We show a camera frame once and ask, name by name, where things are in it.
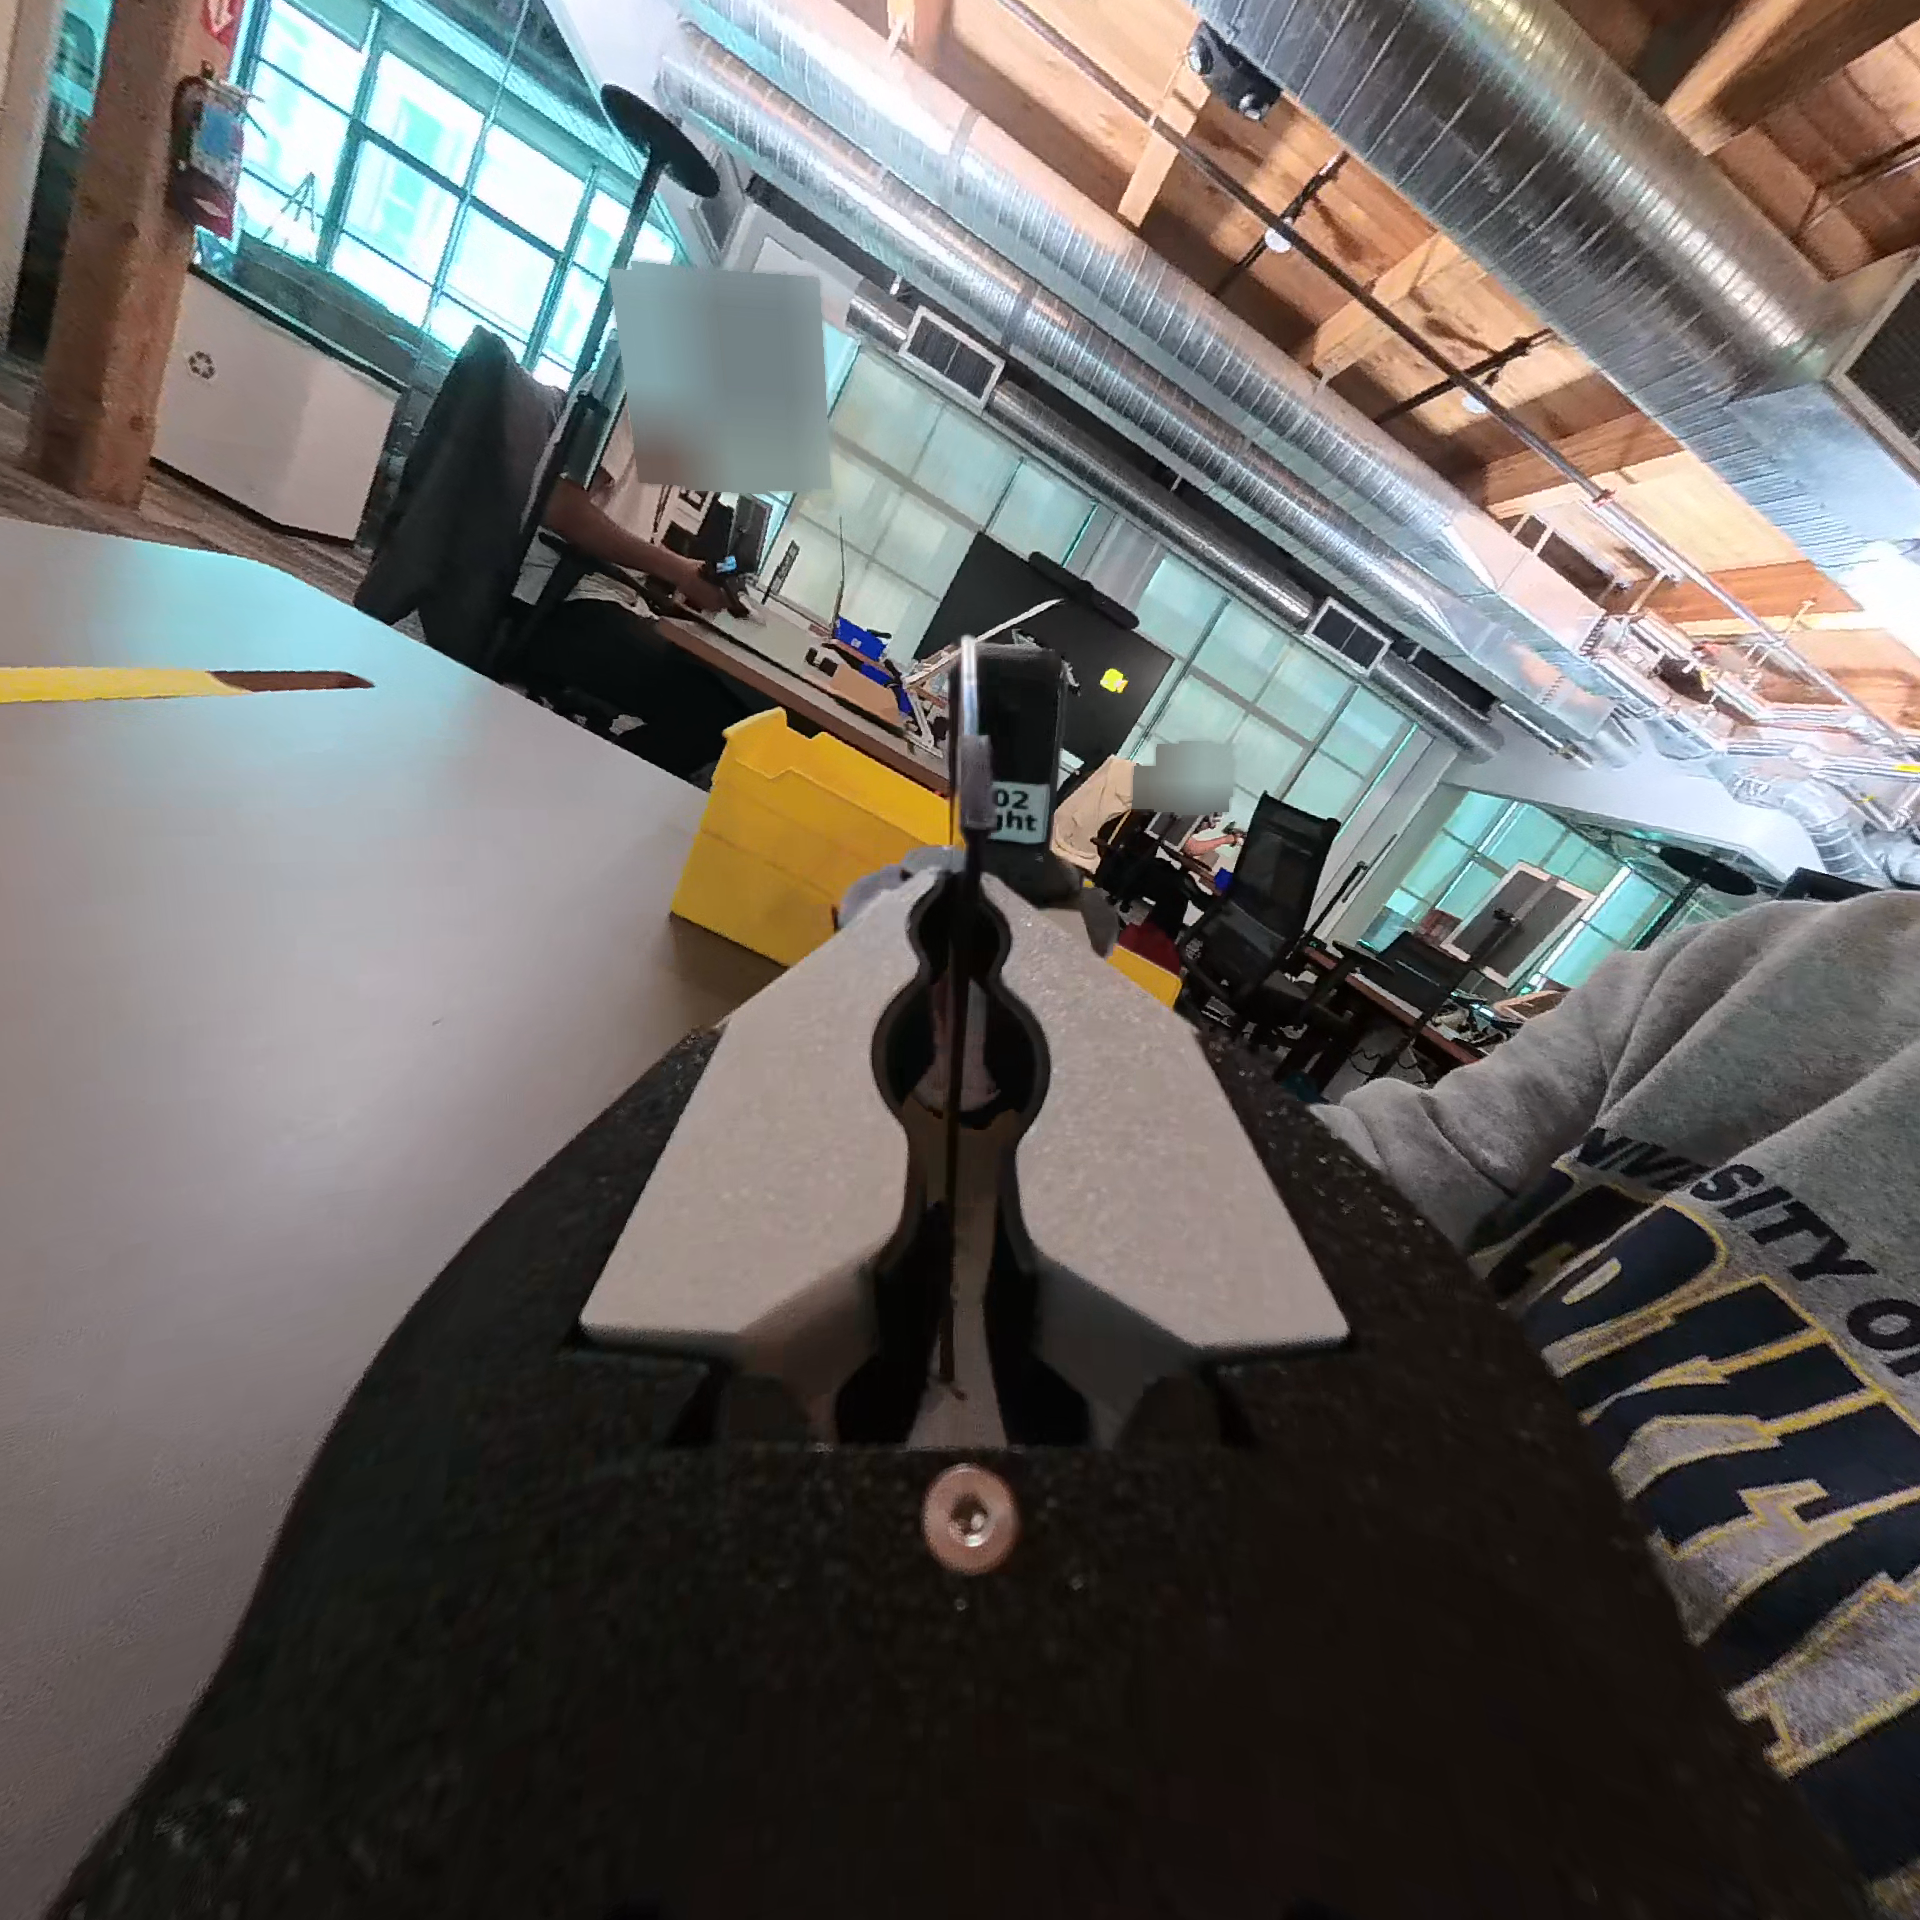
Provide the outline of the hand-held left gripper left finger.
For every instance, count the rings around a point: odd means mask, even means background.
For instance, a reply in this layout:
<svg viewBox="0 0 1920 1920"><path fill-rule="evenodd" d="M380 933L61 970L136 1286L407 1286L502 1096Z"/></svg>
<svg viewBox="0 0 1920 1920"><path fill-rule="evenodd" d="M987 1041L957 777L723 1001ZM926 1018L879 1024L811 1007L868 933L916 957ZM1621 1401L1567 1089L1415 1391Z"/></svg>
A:
<svg viewBox="0 0 1920 1920"><path fill-rule="evenodd" d="M862 882L824 946L719 1028L580 1337L777 1381L814 1428L913 1428L940 1343L926 1177L885 1038L926 991L919 919L950 868Z"/></svg>

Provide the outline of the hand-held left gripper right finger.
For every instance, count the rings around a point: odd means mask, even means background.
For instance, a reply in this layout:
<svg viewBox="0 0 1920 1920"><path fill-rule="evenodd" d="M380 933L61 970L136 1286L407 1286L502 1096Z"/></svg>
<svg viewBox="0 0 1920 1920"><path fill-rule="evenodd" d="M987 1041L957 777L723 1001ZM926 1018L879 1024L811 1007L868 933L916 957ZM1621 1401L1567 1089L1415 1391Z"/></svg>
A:
<svg viewBox="0 0 1920 1920"><path fill-rule="evenodd" d="M977 1052L1011 1109L980 1330L1011 1445L1113 1445L1164 1381L1353 1330L1197 1031L1075 909L980 882Z"/></svg>

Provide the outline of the yellow plastic bin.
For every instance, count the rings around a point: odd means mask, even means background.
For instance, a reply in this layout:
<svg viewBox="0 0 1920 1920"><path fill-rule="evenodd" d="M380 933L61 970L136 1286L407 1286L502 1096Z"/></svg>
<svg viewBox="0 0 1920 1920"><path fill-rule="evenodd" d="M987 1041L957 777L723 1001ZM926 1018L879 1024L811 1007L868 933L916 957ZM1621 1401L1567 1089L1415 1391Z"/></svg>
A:
<svg viewBox="0 0 1920 1920"><path fill-rule="evenodd" d="M672 913L794 967L841 926L855 882L950 834L950 801L770 709L726 733Z"/></svg>

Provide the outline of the person's right forearm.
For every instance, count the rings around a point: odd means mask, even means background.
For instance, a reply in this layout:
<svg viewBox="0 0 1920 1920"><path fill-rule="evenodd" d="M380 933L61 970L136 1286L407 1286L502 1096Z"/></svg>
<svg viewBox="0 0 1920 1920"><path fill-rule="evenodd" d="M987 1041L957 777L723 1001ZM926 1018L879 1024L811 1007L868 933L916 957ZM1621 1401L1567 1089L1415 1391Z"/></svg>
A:
<svg viewBox="0 0 1920 1920"><path fill-rule="evenodd" d="M1605 960L1432 1089L1316 1119L1455 1245L1598 1130L1700 1170L1917 1174L1917 892L1761 902Z"/></svg>

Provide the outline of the beige jacket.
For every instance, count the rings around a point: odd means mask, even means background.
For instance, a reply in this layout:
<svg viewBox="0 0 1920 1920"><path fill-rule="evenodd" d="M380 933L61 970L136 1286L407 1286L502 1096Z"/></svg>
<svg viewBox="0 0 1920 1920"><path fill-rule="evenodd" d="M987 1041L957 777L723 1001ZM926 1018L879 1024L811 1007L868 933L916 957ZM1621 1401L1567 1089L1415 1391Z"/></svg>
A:
<svg viewBox="0 0 1920 1920"><path fill-rule="evenodd" d="M1116 828L1136 807L1136 760L1106 756L1055 801L1048 848L1082 875L1096 875Z"/></svg>

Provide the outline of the black mesh chair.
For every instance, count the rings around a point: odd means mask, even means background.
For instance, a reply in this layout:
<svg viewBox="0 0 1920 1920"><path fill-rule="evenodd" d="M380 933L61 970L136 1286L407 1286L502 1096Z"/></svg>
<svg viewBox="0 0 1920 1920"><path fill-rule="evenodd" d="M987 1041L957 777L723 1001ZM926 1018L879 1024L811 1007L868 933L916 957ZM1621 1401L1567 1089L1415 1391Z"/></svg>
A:
<svg viewBox="0 0 1920 1920"><path fill-rule="evenodd" d="M1231 1031L1279 1035L1303 1024L1309 991L1289 974L1340 824L1272 794L1255 804L1228 892L1201 909L1180 943L1174 1011Z"/></svg>

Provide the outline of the wooden-edged desk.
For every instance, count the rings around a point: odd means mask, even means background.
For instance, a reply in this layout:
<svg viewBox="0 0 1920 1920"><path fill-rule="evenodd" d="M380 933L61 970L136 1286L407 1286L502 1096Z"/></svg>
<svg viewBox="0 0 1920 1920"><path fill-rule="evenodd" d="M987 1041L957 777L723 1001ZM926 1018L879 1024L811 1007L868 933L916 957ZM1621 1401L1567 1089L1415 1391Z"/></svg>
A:
<svg viewBox="0 0 1920 1920"><path fill-rule="evenodd" d="M790 617L699 617L665 611L658 634L709 672L780 706L818 733L946 797L946 760L909 733L896 692L855 668L851 655Z"/></svg>

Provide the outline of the dark jacket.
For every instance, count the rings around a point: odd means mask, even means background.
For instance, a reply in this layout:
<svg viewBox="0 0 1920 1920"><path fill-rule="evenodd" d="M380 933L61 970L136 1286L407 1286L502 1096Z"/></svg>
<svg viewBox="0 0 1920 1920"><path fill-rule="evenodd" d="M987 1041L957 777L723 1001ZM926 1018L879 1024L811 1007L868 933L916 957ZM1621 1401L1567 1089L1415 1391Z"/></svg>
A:
<svg viewBox="0 0 1920 1920"><path fill-rule="evenodd" d="M353 594L366 617L492 675L563 390L536 380L488 329L444 373Z"/></svg>

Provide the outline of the grey printed sweatshirt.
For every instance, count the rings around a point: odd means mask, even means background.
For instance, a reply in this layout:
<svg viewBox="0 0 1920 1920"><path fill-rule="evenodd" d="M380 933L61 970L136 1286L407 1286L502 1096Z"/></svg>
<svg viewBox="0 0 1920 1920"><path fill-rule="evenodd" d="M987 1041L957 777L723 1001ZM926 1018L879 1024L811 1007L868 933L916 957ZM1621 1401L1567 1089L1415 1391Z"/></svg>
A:
<svg viewBox="0 0 1920 1920"><path fill-rule="evenodd" d="M1472 1262L1733 1716L1917 1917L1917 1052L1754 1143L1598 1119Z"/></svg>

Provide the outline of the black floor lamp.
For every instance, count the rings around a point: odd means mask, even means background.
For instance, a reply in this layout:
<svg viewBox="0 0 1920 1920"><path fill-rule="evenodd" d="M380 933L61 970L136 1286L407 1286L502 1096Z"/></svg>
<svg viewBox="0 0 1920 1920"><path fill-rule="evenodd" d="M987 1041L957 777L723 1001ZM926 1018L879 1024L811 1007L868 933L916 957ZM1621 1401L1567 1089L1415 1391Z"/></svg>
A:
<svg viewBox="0 0 1920 1920"><path fill-rule="evenodd" d="M614 417L614 383L617 383L617 373L611 370L614 275L634 265L634 251L641 234L648 231L658 187L672 183L695 207L706 207L723 193L716 163L658 105L645 102L641 95L621 85L600 85L600 109L611 129L638 156L638 187L628 200L624 224L611 251L611 268L600 278L600 292L594 299L590 322L583 329L583 346L573 366L573 387L570 387L573 414L577 414L573 424L587 434L583 444L590 451L604 444L604 431L611 427Z"/></svg>

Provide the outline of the white recycling cabinet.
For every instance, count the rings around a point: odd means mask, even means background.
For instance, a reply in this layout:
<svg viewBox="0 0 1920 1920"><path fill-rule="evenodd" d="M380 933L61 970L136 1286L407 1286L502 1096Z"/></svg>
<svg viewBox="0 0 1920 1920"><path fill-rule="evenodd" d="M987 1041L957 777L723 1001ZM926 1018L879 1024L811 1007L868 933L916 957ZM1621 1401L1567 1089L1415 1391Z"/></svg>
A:
<svg viewBox="0 0 1920 1920"><path fill-rule="evenodd" d="M387 377L190 275L153 461L275 529L353 543L397 404Z"/></svg>

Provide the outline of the yellow tape line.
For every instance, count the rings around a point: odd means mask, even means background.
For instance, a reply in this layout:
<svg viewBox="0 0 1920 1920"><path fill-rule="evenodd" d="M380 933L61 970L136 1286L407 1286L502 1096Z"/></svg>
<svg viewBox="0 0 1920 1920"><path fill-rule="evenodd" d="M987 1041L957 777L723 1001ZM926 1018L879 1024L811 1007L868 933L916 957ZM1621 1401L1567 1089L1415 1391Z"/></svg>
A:
<svg viewBox="0 0 1920 1920"><path fill-rule="evenodd" d="M153 665L3 665L3 706L183 702L254 692L360 692L349 672L210 672Z"/></svg>

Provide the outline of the wooden pillar with signs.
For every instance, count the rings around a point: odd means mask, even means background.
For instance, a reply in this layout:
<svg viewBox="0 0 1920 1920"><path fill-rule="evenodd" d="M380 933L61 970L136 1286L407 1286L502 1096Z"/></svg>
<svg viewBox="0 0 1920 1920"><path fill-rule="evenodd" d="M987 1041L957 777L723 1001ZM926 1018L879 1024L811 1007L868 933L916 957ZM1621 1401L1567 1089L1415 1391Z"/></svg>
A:
<svg viewBox="0 0 1920 1920"><path fill-rule="evenodd" d="M190 224L170 207L183 78L224 71L200 3L112 3L27 438L47 485L132 509L149 482Z"/></svg>

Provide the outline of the red fire extinguisher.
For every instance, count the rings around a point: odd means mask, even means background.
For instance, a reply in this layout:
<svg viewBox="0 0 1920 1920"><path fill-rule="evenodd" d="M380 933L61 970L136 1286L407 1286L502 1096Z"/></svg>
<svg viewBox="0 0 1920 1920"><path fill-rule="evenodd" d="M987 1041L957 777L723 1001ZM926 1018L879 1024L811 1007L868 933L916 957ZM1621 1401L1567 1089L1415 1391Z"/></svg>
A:
<svg viewBox="0 0 1920 1920"><path fill-rule="evenodd" d="M180 78L170 119L166 204L187 227L231 241L244 139L244 88L210 75Z"/></svg>

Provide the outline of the black wall screen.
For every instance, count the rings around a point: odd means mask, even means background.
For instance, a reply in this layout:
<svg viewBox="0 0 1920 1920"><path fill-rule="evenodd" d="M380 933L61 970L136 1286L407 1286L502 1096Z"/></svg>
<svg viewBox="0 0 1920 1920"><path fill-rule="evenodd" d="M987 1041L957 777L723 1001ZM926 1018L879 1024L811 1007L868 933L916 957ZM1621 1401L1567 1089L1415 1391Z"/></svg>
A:
<svg viewBox="0 0 1920 1920"><path fill-rule="evenodd" d="M1069 665L1065 753L1082 767L1119 753L1174 665L1119 600L987 533L974 536L913 658L929 661L967 634L991 645L1028 638Z"/></svg>

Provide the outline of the large silver air duct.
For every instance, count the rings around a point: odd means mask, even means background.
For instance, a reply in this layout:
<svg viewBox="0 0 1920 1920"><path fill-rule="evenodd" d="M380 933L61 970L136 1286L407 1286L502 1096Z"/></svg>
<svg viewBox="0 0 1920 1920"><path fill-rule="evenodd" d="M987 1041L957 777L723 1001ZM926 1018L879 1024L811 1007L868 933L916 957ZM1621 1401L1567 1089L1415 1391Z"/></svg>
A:
<svg viewBox="0 0 1920 1920"><path fill-rule="evenodd" d="M1560 3L1197 3L1696 458L1917 468L1917 282L1825 282Z"/></svg>

